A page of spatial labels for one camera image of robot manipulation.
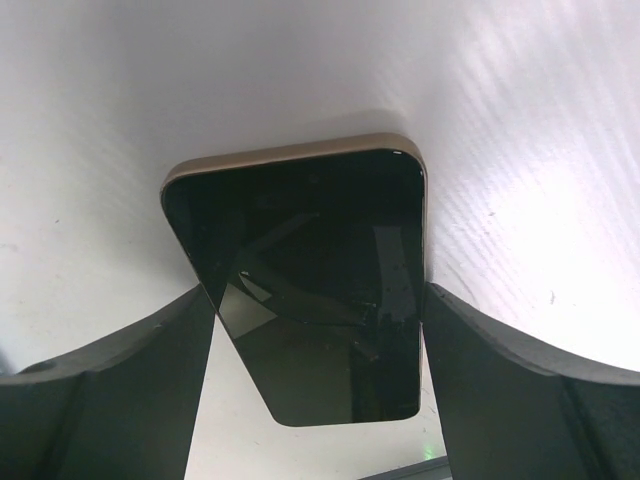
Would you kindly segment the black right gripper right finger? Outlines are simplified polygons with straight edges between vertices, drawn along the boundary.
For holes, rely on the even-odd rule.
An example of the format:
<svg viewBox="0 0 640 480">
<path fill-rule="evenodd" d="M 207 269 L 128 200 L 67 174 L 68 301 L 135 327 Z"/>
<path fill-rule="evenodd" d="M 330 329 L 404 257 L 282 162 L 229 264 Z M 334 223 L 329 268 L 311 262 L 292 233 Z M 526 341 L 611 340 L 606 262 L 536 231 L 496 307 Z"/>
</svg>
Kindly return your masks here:
<svg viewBox="0 0 640 480">
<path fill-rule="evenodd" d="M 639 374 L 554 347 L 439 285 L 423 332 L 456 479 L 636 479 Z"/>
</svg>

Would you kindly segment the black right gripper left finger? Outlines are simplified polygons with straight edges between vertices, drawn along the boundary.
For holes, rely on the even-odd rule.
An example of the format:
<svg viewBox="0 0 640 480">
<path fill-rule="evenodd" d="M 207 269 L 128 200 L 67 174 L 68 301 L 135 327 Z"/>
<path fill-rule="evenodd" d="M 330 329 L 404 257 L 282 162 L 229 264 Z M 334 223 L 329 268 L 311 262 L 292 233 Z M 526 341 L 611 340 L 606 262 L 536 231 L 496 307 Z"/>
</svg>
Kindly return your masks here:
<svg viewBox="0 0 640 480">
<path fill-rule="evenodd" d="M 121 330 L 2 377 L 2 478 L 183 478 L 214 317 L 197 286 Z"/>
</svg>

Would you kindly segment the gold framed black smartphone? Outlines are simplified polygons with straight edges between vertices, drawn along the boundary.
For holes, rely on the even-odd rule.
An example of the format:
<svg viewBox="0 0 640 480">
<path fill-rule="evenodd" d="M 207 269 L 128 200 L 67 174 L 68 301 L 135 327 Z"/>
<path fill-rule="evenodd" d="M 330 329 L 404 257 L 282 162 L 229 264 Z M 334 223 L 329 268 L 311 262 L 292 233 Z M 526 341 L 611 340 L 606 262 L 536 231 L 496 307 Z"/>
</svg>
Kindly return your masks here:
<svg viewBox="0 0 640 480">
<path fill-rule="evenodd" d="M 400 421 L 421 405 L 427 172 L 373 133 L 188 160 L 164 215 L 272 418 Z"/>
</svg>

